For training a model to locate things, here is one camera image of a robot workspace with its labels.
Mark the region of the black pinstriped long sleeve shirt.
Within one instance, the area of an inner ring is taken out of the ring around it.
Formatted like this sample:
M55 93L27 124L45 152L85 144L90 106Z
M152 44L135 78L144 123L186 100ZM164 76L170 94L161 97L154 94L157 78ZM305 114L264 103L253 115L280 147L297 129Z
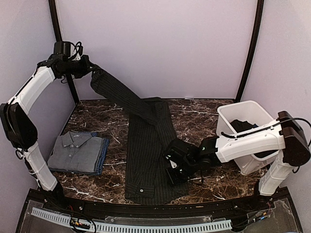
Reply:
M168 103L161 98L140 98L97 65L90 86L129 114L125 198L141 205L163 205L186 196L187 184L169 184L163 158L177 138Z

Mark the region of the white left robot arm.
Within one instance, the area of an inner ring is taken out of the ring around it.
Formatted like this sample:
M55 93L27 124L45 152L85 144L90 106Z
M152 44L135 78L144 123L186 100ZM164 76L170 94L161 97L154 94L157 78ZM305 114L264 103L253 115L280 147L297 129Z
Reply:
M53 54L48 60L39 62L24 86L0 106L0 119L7 139L16 149L17 157L25 161L30 174L45 191L53 191L57 187L57 179L41 154L38 132L28 117L29 112L42 92L56 79L65 75L82 78L90 71L91 62L87 55L69 59Z

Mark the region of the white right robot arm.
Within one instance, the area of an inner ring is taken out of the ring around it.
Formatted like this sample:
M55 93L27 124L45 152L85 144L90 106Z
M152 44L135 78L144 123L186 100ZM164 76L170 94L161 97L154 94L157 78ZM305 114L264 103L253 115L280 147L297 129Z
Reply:
M306 140L300 118L288 112L268 124L235 134L208 137L195 146L181 139L174 139L163 156L170 163L166 168L172 185L185 183L197 171L205 171L247 155L275 151L277 157L267 173L260 179L258 192L248 199L248 207L259 210L294 168L300 168L311 158L310 142Z

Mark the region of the black shirt in bin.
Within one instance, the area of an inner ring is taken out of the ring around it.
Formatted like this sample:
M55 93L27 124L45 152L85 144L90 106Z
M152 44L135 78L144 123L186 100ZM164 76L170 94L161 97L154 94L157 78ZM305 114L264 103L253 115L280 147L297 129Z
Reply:
M244 131L258 127L257 124L250 124L248 121L240 121L237 119L233 120L230 123L230 125L237 133L244 132Z

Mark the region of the white plastic bin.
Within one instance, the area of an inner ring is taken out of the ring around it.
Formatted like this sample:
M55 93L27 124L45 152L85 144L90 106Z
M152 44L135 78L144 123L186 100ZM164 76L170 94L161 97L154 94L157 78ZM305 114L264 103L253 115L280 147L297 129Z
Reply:
M218 122L216 134L235 134L259 126L273 120L272 116L257 102L248 100L221 106L217 109ZM246 155L235 159L242 175L249 175L272 163L278 154L277 150L269 150Z

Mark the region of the folded grey button shirt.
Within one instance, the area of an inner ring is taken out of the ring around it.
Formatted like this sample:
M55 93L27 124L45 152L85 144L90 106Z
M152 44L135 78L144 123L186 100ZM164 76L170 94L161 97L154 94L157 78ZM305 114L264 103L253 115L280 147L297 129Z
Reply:
M104 142L92 133L69 131L57 137L48 167L54 171L95 172Z

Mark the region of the black front rail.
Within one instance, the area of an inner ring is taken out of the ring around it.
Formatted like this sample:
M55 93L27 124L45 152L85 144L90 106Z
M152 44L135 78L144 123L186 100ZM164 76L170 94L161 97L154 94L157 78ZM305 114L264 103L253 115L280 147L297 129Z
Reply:
M68 207L57 207L55 203L47 200L42 192L30 189L22 210L26 211L31 204L37 204L39 207L48 210L72 214L73 216L87 216L89 219L104 219L108 216L141 218L212 216L213 218L243 218L246 217L247 213L256 213L265 209L276 212L278 209L277 205L279 204L289 214L295 213L292 197L286 187L279 188L272 196L269 204L254 196L214 202L160 206L104 203L74 198L65 198L65 201Z

